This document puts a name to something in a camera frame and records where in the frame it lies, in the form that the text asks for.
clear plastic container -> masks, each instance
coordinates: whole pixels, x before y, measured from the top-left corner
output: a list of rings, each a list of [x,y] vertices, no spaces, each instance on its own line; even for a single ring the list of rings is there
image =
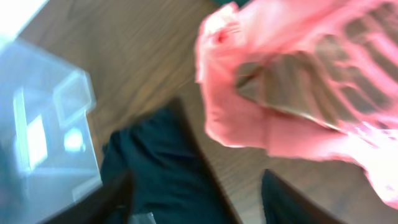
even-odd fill
[[[0,223],[37,223],[101,185],[88,74],[0,39]]]

brown object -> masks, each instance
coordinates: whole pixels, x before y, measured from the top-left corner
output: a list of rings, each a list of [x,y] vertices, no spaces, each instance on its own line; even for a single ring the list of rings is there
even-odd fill
[[[264,169],[347,223],[398,223],[398,211],[380,201],[355,165],[271,159],[263,149],[227,149],[208,138],[193,44],[216,7],[207,0],[51,0],[21,37],[90,73],[97,106],[88,122],[99,164],[112,131],[178,95],[243,223],[263,222]]]

black cloth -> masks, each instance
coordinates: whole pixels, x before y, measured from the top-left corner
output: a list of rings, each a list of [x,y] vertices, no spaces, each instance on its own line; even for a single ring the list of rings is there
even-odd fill
[[[320,210],[270,170],[262,177],[262,204],[267,224],[341,223]]]
[[[125,171],[43,224],[99,224],[110,219],[112,223],[127,224],[130,220],[133,190],[132,174]]]
[[[242,7],[242,6],[244,6],[246,3],[248,3],[250,0],[214,0],[215,2],[217,2],[218,4],[220,4],[220,5],[224,5],[224,4],[227,4],[227,3],[230,3],[230,2],[236,2],[236,4],[239,6],[239,7]]]
[[[210,171],[169,109],[111,135],[103,148],[106,185],[124,170],[134,176],[133,214],[154,214],[156,224],[236,223]],[[119,215],[108,220],[121,223]]]

plastic box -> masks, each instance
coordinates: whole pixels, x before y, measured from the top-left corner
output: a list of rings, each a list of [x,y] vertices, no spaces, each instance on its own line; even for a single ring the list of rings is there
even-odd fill
[[[0,223],[37,223],[101,185],[88,74],[0,39]]]

table surface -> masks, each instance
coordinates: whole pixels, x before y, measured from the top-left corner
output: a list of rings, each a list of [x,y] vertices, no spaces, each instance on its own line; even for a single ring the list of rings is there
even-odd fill
[[[264,223],[264,169],[348,223],[398,223],[361,168],[338,161],[267,157],[263,149],[229,149],[203,131],[203,103],[194,83],[193,45],[210,0],[51,0],[20,37],[87,70],[97,98],[88,115],[99,163],[101,145],[140,114],[182,99],[190,125],[243,223]]]

